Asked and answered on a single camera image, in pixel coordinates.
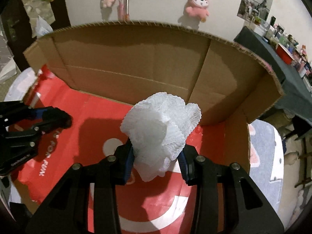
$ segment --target screw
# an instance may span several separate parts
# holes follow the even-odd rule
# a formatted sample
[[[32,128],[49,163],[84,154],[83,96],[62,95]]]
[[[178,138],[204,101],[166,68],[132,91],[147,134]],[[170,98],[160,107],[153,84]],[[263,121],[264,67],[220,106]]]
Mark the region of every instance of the screw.
[[[81,167],[81,165],[79,163],[75,163],[75,164],[72,165],[71,168],[73,168],[73,170],[79,170],[80,167]]]
[[[239,170],[241,167],[240,167],[240,165],[239,165],[238,163],[233,163],[233,164],[232,164],[232,168],[233,168],[234,170]]]
[[[117,158],[116,158],[114,155],[110,155],[110,156],[107,157],[107,161],[108,161],[108,162],[115,162],[116,159],[117,159]]]
[[[204,162],[206,159],[205,159],[204,156],[199,155],[199,156],[196,157],[196,160],[197,160],[198,162]]]

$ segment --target white bath sponge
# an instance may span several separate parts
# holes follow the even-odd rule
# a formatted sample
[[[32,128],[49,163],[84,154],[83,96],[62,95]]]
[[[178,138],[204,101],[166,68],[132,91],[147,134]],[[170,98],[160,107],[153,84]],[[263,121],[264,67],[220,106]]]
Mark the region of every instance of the white bath sponge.
[[[134,149],[134,167],[143,181],[164,176],[201,118],[197,104],[158,92],[137,103],[124,117],[121,131]]]

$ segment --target blue gripper pad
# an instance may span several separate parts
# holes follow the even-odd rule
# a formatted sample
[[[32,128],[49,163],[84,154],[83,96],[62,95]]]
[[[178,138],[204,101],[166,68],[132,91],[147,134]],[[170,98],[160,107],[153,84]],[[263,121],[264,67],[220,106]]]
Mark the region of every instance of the blue gripper pad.
[[[43,112],[46,110],[47,108],[31,109],[33,119],[42,119]]]
[[[189,176],[188,176],[188,163],[186,161],[184,152],[181,151],[180,154],[177,156],[177,160],[179,162],[182,178],[185,180],[185,183],[188,183]]]
[[[133,147],[131,146],[128,157],[125,161],[125,168],[124,168],[124,182],[125,183],[127,183],[128,179],[131,176],[131,170],[132,170],[134,161],[135,161],[135,156],[133,154]]]

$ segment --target table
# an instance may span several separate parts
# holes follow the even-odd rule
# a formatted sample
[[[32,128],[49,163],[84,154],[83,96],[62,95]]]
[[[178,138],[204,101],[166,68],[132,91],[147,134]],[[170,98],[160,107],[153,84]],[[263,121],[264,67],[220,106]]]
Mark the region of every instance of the table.
[[[298,116],[293,117],[292,123],[294,130],[285,135],[285,140],[297,134],[298,137],[295,139],[295,141],[298,141],[304,139],[307,135],[312,134],[312,126]]]
[[[275,108],[287,110],[312,125],[312,96],[295,68],[287,65],[260,35],[246,26],[234,41],[250,49],[272,66],[285,92],[275,104]]]

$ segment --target cardboard flap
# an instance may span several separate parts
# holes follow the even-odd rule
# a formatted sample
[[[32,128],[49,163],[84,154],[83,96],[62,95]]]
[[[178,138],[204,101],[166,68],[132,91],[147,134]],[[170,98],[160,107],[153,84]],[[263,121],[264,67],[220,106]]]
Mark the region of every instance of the cardboard flap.
[[[249,50],[179,26],[106,22],[57,30],[37,44],[43,58],[27,50],[31,66],[46,61],[71,88],[132,105],[166,91],[197,103],[204,125],[238,108],[252,122],[282,95],[274,73]]]
[[[27,48],[23,54],[35,73],[37,73],[38,70],[48,62],[37,41],[32,43],[32,45]]]
[[[228,118],[266,73],[252,57],[212,40],[189,100],[199,105],[201,124],[214,124]]]
[[[224,165],[236,162],[249,173],[249,158],[249,129],[245,114],[238,109],[225,121]]]
[[[277,87],[274,77],[265,74],[256,88],[241,104],[241,108],[247,118],[247,123],[252,123],[261,114],[273,106],[283,95],[280,87]]]

